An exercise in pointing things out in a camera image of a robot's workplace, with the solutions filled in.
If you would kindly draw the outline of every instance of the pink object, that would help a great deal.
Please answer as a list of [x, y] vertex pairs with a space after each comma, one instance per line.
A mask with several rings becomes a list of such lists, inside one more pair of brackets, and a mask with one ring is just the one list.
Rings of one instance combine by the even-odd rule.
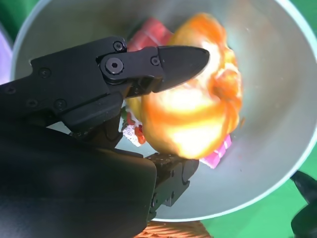
[[200, 159], [200, 161], [208, 165], [210, 168], [215, 169], [231, 144], [230, 135], [227, 135], [223, 144], [217, 150], [215, 150], [211, 155]]

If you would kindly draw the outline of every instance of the black object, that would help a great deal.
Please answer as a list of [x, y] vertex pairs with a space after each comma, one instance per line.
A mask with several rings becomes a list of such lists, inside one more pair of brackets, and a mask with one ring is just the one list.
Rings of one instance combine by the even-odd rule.
[[317, 238], [317, 181], [301, 171], [291, 180], [308, 203], [292, 220], [295, 237]]
[[[172, 206], [198, 161], [115, 149], [123, 99], [199, 73], [209, 53], [109, 37], [31, 61], [0, 86], [0, 234], [6, 238], [133, 237]], [[71, 135], [47, 129], [62, 121]]]

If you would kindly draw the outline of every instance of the white bowl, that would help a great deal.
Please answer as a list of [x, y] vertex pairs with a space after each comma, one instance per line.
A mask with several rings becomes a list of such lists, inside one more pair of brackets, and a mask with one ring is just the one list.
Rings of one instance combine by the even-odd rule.
[[[227, 29], [244, 79], [246, 122], [232, 134], [221, 164], [215, 170], [200, 164], [174, 206], [158, 210], [158, 221], [244, 208], [281, 186], [309, 155], [316, 142], [317, 41], [296, 8], [287, 0], [42, 0], [14, 49], [13, 78], [21, 78], [31, 72], [30, 59], [110, 35], [126, 37], [148, 16], [175, 30], [201, 11]], [[128, 141], [119, 146], [139, 152]]]

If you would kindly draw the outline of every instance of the orange object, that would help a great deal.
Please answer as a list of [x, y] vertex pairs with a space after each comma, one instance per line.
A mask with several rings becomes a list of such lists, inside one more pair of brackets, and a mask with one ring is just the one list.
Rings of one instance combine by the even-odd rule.
[[212, 238], [212, 236], [201, 222], [150, 222], [148, 227], [134, 238]]
[[216, 150], [239, 123], [241, 74], [225, 29], [210, 15], [188, 20], [169, 45], [207, 49], [210, 61], [188, 82], [143, 96], [133, 113], [141, 116], [145, 138], [155, 150], [200, 159]]
[[143, 131], [140, 129], [140, 127], [136, 126], [134, 128], [134, 133], [138, 137], [138, 142], [143, 145], [146, 142], [145, 136], [143, 134]]

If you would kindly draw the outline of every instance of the red object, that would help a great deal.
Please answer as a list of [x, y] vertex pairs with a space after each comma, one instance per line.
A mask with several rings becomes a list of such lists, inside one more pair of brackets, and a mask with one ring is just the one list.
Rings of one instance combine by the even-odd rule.
[[172, 35], [173, 33], [159, 20], [151, 17], [128, 43], [128, 51], [138, 51], [148, 46], [167, 45]]
[[143, 145], [146, 142], [146, 139], [138, 126], [134, 128], [134, 133], [138, 137], [139, 143]]

